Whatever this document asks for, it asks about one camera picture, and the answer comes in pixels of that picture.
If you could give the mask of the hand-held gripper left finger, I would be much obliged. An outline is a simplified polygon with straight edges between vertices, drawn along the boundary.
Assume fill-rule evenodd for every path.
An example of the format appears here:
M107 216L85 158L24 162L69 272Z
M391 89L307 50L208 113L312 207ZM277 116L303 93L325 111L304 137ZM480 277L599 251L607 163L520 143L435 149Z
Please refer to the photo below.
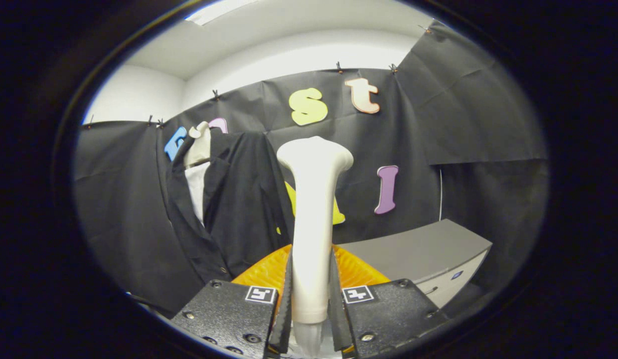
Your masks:
M170 323L200 345L239 359L278 359L292 327L291 246L231 282L211 280Z

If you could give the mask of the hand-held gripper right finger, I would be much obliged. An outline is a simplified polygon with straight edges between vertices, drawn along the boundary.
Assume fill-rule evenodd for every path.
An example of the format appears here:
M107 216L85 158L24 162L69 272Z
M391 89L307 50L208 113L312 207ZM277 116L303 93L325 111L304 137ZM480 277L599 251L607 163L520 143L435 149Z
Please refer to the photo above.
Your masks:
M345 359L418 353L449 317L412 280L389 280L344 248L331 251L334 349Z

